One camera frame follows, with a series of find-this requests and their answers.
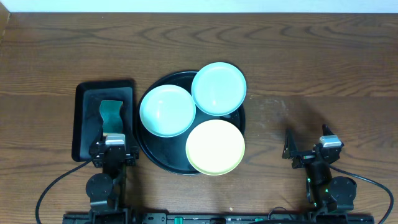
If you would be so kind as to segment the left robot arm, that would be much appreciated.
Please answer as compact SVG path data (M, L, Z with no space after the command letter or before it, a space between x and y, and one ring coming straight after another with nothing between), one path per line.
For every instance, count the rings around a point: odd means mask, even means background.
M139 145L129 134L107 134L90 146L93 164L102 172L86 183L90 198L90 223L129 223L131 209L124 205L126 167L134 166L139 157Z

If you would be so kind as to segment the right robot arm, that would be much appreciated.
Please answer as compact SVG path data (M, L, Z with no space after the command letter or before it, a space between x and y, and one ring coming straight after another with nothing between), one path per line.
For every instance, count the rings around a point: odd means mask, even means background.
M322 131L323 135L311 150L300 151L293 132L286 130L282 158L290 159L294 169L305 169L307 199L317 210L325 213L352 211L356 182L349 177L333 177L330 168L340 158L344 144L327 125L322 126Z

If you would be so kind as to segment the yellow plate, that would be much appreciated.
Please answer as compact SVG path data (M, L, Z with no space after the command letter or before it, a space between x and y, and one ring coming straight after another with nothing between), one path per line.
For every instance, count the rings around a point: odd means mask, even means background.
M243 134L233 124L220 119L205 121L188 135L185 152L197 171L205 175L231 172L245 153Z

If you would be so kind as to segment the mint plate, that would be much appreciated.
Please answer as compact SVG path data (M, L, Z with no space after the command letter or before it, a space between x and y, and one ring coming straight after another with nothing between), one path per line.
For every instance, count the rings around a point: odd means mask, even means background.
M192 81L193 100L202 112L224 116L237 110L247 92L246 79L234 65L214 62L201 68Z
M139 116L150 133L171 138L185 132L193 123L196 105L191 94L177 85L161 85L141 101Z

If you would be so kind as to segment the green yellow sponge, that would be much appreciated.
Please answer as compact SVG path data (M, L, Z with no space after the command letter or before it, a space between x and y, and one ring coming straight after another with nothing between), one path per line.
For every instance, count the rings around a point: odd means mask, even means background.
M103 132L105 134L121 134L123 131L123 122L120 116L122 101L103 100L99 107L99 112L103 120Z

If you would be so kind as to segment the mint plate top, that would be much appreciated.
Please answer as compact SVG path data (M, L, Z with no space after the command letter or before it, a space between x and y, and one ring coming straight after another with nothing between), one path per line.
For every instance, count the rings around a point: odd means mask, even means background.
M234 65L214 62L201 68L192 81L193 100L202 112L224 116L237 110L247 92L246 79Z

